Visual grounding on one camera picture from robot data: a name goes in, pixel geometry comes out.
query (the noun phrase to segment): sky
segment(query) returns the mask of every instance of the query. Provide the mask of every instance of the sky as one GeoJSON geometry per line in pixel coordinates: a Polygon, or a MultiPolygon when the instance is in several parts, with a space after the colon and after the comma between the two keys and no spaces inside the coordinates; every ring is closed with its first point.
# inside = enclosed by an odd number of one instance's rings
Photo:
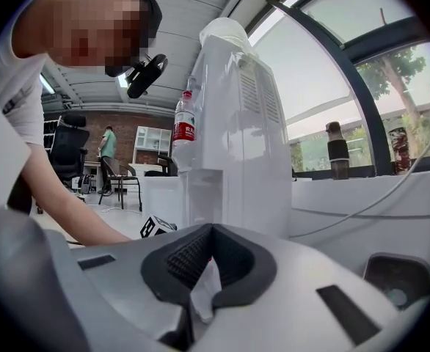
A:
{"type": "MultiPolygon", "coordinates": [[[[400,0],[315,0],[303,10],[338,39],[347,41],[382,26],[380,8],[386,23],[412,15],[412,11],[400,0]]],[[[260,34],[255,32],[249,39],[260,59],[274,73],[286,119],[350,95],[340,106],[289,125],[288,138],[324,131],[325,125],[331,121],[344,124],[360,120],[348,83],[321,45],[297,22],[283,17],[281,12],[274,12],[269,19],[270,26],[277,22],[274,28],[267,31],[267,26],[260,27],[260,34]]],[[[423,56],[426,66],[411,80],[408,88],[417,105],[427,104],[430,103],[430,43],[418,45],[415,56],[423,56]]],[[[380,114],[404,108],[392,87],[390,94],[381,96],[376,105],[380,114]]]]}

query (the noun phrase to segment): office chair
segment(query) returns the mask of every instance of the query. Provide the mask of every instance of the office chair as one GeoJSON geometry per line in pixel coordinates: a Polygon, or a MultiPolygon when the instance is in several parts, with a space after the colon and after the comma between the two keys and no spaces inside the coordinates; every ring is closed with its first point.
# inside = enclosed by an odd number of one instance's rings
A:
{"type": "Polygon", "coordinates": [[[178,168],[169,156],[158,155],[158,159],[161,159],[165,162],[157,163],[159,166],[161,166],[161,171],[146,171],[145,177],[178,176],[178,168]]]}
{"type": "Polygon", "coordinates": [[[62,116],[62,121],[69,126],[57,126],[49,159],[59,179],[65,182],[83,175],[84,158],[87,154],[84,146],[90,132],[79,129],[86,126],[85,116],[66,114],[62,116]]]}
{"type": "MultiPolygon", "coordinates": [[[[120,200],[120,207],[124,210],[124,181],[132,181],[135,180],[135,183],[131,183],[130,185],[138,185],[139,187],[139,210],[142,211],[142,197],[140,195],[140,182],[139,178],[136,176],[135,169],[128,164],[120,163],[117,159],[109,158],[105,156],[103,158],[104,167],[107,171],[107,184],[103,184],[103,188],[110,188],[111,181],[117,181],[117,200],[120,200]],[[120,169],[125,169],[131,173],[131,176],[121,175],[120,169]]],[[[101,198],[99,199],[98,205],[101,204],[103,200],[104,192],[101,193],[101,198]]]]}

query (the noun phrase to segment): man's arm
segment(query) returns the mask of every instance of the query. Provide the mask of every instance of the man's arm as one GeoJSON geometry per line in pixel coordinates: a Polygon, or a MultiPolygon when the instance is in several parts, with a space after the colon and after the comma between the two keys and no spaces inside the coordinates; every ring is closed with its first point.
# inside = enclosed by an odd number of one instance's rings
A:
{"type": "Polygon", "coordinates": [[[98,150],[101,150],[106,144],[106,142],[107,142],[107,136],[104,136],[103,139],[101,140],[101,143],[98,146],[98,150]]]}
{"type": "Polygon", "coordinates": [[[45,150],[30,144],[31,155],[22,175],[32,195],[60,226],[84,245],[122,243],[130,238],[113,230],[60,182],[45,150]]]}

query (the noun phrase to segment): white shelf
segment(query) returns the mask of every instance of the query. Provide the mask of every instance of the white shelf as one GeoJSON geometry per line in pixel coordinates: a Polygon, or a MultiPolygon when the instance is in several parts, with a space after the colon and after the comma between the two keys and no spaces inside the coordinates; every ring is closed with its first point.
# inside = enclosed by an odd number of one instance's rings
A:
{"type": "Polygon", "coordinates": [[[133,162],[135,163],[138,150],[167,154],[171,147],[171,133],[167,129],[139,126],[136,130],[133,162]]]}

